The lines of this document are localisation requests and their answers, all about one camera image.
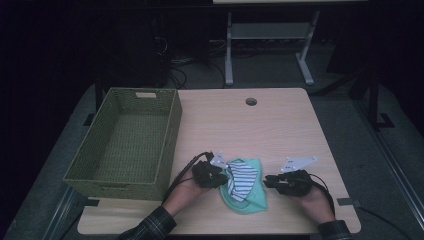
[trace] woven basket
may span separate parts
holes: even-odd
[[[64,181],[90,197],[162,200],[181,114],[177,90],[111,88]]]

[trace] teal cloth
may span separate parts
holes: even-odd
[[[224,202],[229,208],[241,214],[250,214],[266,210],[268,208],[268,203],[266,200],[264,189],[262,187],[262,168],[259,158],[236,158],[231,161],[243,161],[247,165],[257,169],[258,174],[256,175],[255,184],[253,185],[253,188],[250,191],[249,195],[247,195],[247,197],[241,202],[237,202],[230,195],[228,195],[227,184],[221,185],[219,187],[219,190],[221,192],[221,196]]]

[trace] gray carpet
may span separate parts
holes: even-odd
[[[307,62],[316,83],[314,86],[306,86],[294,58],[297,47],[294,44],[277,52],[264,48],[257,56],[234,58],[235,83],[232,88],[302,87],[308,92],[314,92],[341,77],[325,72],[332,46],[314,45]],[[187,75],[185,88],[222,86],[222,75],[216,67],[223,71],[224,59],[216,57],[211,61],[216,66],[189,64],[179,68]],[[179,72],[174,71],[174,74],[182,79]],[[351,84],[346,84],[325,97],[311,97],[347,190],[351,198],[359,201],[362,207],[393,222],[412,239],[424,239],[423,230],[399,190],[373,131],[369,130],[357,103],[347,97],[350,86]],[[166,87],[174,87],[173,82],[169,81]],[[88,114],[94,112],[94,99],[94,89],[91,87],[76,107],[5,239],[43,239],[47,229],[53,233],[51,239],[59,239],[62,232],[77,218],[86,199],[78,193],[72,195],[73,201],[69,203],[69,209],[59,209],[56,215],[55,213],[67,189],[62,178],[88,129],[83,123]],[[401,159],[408,179],[422,196],[424,184],[420,170],[424,169],[423,138],[402,113],[393,95],[384,88],[381,88],[380,112],[388,113],[396,126],[382,129],[380,134],[396,157]],[[406,239],[382,220],[360,209],[357,209],[357,213],[362,230],[355,235],[356,239]],[[54,217],[62,221],[51,225]],[[112,238],[113,236],[82,236],[77,232],[76,224],[73,224],[64,239]]]

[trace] plaid sleeve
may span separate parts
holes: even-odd
[[[353,240],[345,221],[337,220],[318,225],[323,240]]]
[[[121,235],[119,240],[164,239],[177,224],[172,216],[162,207],[156,208],[137,227]]]

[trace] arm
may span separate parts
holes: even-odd
[[[318,230],[324,240],[353,239],[346,223],[336,219],[326,197],[317,187],[313,186],[304,197],[289,196],[289,198],[299,204],[305,213],[318,224]]]
[[[184,208],[190,206],[200,195],[209,189],[199,187],[193,179],[191,169],[183,176],[168,199],[147,216],[137,227],[121,235],[119,240],[164,239],[177,225],[174,217]]]

